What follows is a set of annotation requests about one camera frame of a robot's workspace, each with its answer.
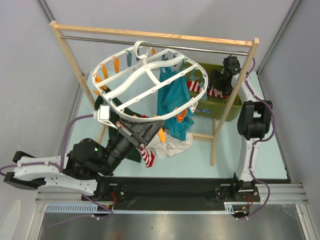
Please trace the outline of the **red white striped santa sock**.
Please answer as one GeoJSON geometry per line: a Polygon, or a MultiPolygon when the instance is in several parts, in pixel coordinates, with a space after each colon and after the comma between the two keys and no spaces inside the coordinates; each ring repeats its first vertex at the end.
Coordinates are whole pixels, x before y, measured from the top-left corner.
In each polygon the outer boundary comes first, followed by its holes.
{"type": "Polygon", "coordinates": [[[141,158],[145,162],[145,166],[147,168],[151,168],[153,166],[154,160],[156,159],[154,153],[150,151],[146,146],[139,146],[137,148],[139,151],[141,158]]]}

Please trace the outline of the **white round clip hanger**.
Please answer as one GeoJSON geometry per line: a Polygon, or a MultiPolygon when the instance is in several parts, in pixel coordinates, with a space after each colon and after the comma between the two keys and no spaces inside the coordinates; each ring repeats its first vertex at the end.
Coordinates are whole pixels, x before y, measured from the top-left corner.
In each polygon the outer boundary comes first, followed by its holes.
{"type": "Polygon", "coordinates": [[[92,72],[92,84],[101,94],[107,105],[111,107],[112,110],[121,118],[139,123],[146,122],[148,120],[167,120],[180,114],[184,110],[190,109],[193,105],[197,104],[198,101],[207,93],[209,78],[207,72],[200,64],[169,47],[164,47],[161,52],[149,56],[149,53],[151,51],[152,46],[150,44],[141,40],[136,41],[133,46],[128,47],[113,56],[107,57],[92,72]],[[104,70],[106,63],[111,60],[117,61],[120,56],[128,53],[133,54],[135,58],[139,59],[139,61],[135,65],[132,65],[123,71],[117,71],[114,75],[107,78],[101,78],[99,76],[98,72],[104,70]],[[190,66],[174,74],[172,77],[169,77],[167,80],[160,81],[159,78],[153,73],[154,69],[173,67],[175,65],[178,65],[179,63],[189,63],[190,66]],[[178,78],[184,77],[187,73],[193,71],[200,71],[202,73],[200,93],[198,93],[196,97],[191,98],[184,104],[175,106],[173,110],[169,111],[169,113],[152,118],[131,116],[125,113],[125,108],[138,103],[151,94],[157,93],[159,90],[163,89],[165,86],[170,85],[178,78]],[[117,104],[114,102],[115,98],[119,97],[121,94],[127,91],[135,83],[135,81],[143,75],[147,76],[148,80],[146,83],[146,87],[142,88],[142,93],[128,99],[121,104],[117,104]]]}

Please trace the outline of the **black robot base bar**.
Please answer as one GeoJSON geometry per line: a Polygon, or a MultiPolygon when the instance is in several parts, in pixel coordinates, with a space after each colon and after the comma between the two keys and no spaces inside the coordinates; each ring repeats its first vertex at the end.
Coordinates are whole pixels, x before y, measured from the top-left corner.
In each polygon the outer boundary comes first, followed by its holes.
{"type": "Polygon", "coordinates": [[[118,202],[148,198],[204,198],[210,201],[258,202],[256,181],[235,178],[99,177],[91,198],[118,202]]]}

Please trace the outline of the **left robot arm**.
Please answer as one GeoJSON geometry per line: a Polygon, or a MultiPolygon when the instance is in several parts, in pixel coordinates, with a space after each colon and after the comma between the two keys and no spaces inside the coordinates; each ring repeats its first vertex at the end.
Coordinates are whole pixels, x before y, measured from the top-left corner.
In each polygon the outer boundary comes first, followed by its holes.
{"type": "Polygon", "coordinates": [[[104,201],[111,193],[109,178],[133,149],[143,150],[164,126],[164,120],[145,122],[120,118],[116,131],[107,143],[84,138],[69,153],[36,158],[17,151],[13,164],[1,167],[3,181],[17,189],[61,187],[104,201]]]}

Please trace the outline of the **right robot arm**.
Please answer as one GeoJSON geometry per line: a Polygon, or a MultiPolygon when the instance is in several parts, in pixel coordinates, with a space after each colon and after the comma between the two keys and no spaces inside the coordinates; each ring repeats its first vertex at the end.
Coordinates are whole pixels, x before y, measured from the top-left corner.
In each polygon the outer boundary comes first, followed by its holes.
{"type": "MultiPolygon", "coordinates": [[[[223,60],[221,71],[210,73],[209,86],[230,96],[236,87],[238,74],[241,71],[240,62],[236,56],[229,55],[223,60]]],[[[241,151],[237,169],[227,186],[215,186],[214,194],[217,202],[259,200],[255,177],[255,164],[260,143],[265,141],[272,120],[273,104],[263,100],[254,90],[250,80],[245,79],[238,91],[242,108],[237,121],[237,131],[241,136],[241,151]]]]}

